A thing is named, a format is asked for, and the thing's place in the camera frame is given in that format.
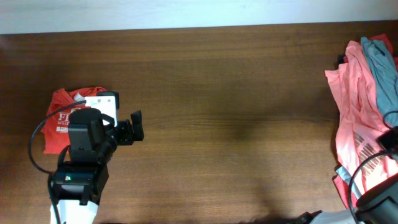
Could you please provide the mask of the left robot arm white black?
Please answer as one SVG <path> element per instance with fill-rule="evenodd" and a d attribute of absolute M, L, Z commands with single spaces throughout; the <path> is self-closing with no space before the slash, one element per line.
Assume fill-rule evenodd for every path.
<path fill-rule="evenodd" d="M 51 223 L 93 223 L 108 181 L 107 164 L 119 146 L 143 141 L 142 113 L 116 121 L 95 108 L 75 111 L 68 126 L 70 144 L 58 157 L 47 185 Z"/>

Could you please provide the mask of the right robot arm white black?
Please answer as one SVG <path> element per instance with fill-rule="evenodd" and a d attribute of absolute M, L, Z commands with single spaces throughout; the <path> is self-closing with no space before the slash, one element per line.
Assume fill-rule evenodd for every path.
<path fill-rule="evenodd" d="M 354 184 L 356 175 L 361 169 L 377 157 L 387 156 L 397 162 L 397 126 L 378 137 L 377 142 L 383 151 L 364 160 L 355 170 L 349 183 L 349 191 Z M 397 174 L 376 185 L 356 202 L 353 207 L 349 197 L 349 209 L 336 213 L 319 211 L 305 212 L 290 223 L 294 224 L 397 224 Z"/>

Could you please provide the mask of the coral pink t-shirt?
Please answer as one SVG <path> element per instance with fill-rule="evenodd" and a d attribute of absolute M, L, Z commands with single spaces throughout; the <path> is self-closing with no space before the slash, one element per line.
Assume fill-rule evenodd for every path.
<path fill-rule="evenodd" d="M 352 176 L 360 163 L 381 151 L 376 139 L 391 125 L 377 108 L 376 83 L 361 41 L 349 42 L 345 56 L 348 62 L 325 71 L 325 76 L 340 112 L 335 137 L 338 162 Z"/>

